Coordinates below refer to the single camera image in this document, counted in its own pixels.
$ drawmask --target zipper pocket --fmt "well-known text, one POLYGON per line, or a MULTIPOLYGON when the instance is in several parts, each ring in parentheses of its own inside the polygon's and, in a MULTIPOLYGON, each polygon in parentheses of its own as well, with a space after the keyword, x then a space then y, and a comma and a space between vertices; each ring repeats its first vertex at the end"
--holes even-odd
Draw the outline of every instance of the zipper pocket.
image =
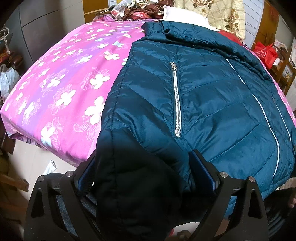
MULTIPOLYGON (((279 110, 279 107, 277 106, 277 104, 276 104, 276 101, 275 101, 274 97, 272 97, 272 99, 273 99, 273 101, 274 101, 274 103, 275 103, 276 107, 277 107, 277 108, 278 108, 278 110, 279 110)), ((290 141, 291 141, 291 135, 290 135, 290 132, 289 132, 289 130, 288 130, 288 127, 287 127, 287 125, 286 125, 286 123, 285 123, 285 120, 284 120, 284 118, 283 118, 283 116, 282 116, 282 115, 281 115, 281 119, 283 120, 283 123, 285 124, 286 130, 287 130, 287 132, 288 132, 288 135, 289 135, 289 139, 290 139, 290 141)))
MULTIPOLYGON (((230 66, 233 68, 233 70, 236 72, 236 74, 237 74, 238 77, 240 78, 241 82, 243 82, 243 83, 245 84, 245 82, 242 80, 242 78, 240 77, 240 75, 238 74, 238 72, 235 70, 235 68, 232 66, 232 64, 229 62, 229 60, 228 60, 228 59, 226 59, 226 60, 227 60, 227 62, 230 64, 230 66)), ((276 169, 275 169, 274 174, 273 174, 273 176, 272 176, 272 177, 274 177, 275 174, 276 174, 276 171, 277 171, 277 169, 278 169, 278 167, 279 167, 279 141, 278 141, 278 139, 276 138, 276 135, 274 134, 274 132, 273 132, 273 130, 272 130, 270 124, 269 124, 269 121, 268 121, 268 118, 267 118, 267 116, 266 116, 265 110, 263 109, 263 106, 261 105, 261 103, 259 102, 259 100, 256 98, 255 95, 253 95, 253 97, 256 99, 256 101, 257 101, 258 104, 260 105, 261 110, 262 110, 262 112, 263 112, 263 114, 264 114, 264 117, 265 117, 265 119, 266 119, 266 122, 267 122, 267 124, 268 124, 268 127, 269 127, 269 129, 270 129, 272 135, 274 136, 275 141, 276 141, 276 146, 277 146, 277 162, 276 162, 276 169)))
POLYGON ((179 89, 178 89, 177 65, 174 62, 170 62, 170 65, 173 71, 174 97, 175 97, 175 105, 176 105, 175 136, 180 137, 182 118, 181 118, 181 106, 180 106, 180 97, 179 97, 179 89))

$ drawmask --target metal screw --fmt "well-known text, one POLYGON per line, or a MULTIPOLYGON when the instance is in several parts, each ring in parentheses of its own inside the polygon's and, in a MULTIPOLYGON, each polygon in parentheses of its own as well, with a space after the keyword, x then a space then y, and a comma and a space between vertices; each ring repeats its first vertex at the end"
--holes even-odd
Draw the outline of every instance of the metal screw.
POLYGON ((253 177, 249 177, 249 180, 250 180, 250 182, 255 182, 255 178, 253 178, 253 177))
POLYGON ((226 172, 220 172, 220 176, 225 178, 228 177, 228 174, 226 172))
POLYGON ((67 177, 71 177, 71 176, 73 176, 73 174, 74 174, 73 171, 67 171, 67 172, 66 172, 66 176, 67 176, 67 177))
POLYGON ((41 176, 38 177, 37 180, 38 180, 39 182, 42 182, 42 181, 44 180, 44 178, 45 178, 45 176, 44 176, 44 175, 41 175, 41 176))

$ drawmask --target red plastic bag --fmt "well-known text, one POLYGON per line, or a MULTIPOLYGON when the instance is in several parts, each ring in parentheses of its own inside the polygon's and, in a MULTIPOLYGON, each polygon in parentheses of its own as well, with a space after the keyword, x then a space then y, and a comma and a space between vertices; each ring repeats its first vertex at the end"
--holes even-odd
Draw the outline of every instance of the red plastic bag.
POLYGON ((272 44, 265 46, 261 42, 257 42, 254 53, 261 59, 267 69, 271 69, 275 60, 278 57, 277 52, 273 49, 272 44))

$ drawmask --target white slatted wall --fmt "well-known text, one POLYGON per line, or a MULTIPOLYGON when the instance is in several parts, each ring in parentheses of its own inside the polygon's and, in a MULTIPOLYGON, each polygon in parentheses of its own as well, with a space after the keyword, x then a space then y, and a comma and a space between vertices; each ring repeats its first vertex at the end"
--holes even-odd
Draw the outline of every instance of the white slatted wall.
POLYGON ((245 44, 252 47, 261 22, 264 0, 244 0, 246 15, 246 39, 245 44))

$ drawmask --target quilted jacket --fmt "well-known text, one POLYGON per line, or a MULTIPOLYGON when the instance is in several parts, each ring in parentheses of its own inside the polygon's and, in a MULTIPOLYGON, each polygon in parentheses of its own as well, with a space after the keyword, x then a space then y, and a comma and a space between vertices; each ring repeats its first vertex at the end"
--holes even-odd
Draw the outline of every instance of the quilted jacket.
POLYGON ((254 176, 263 198, 295 163, 295 126, 256 57, 203 27, 142 28, 97 140, 96 216, 108 241, 161 241, 180 222, 200 220, 206 207, 190 170, 193 149, 231 177, 254 176))

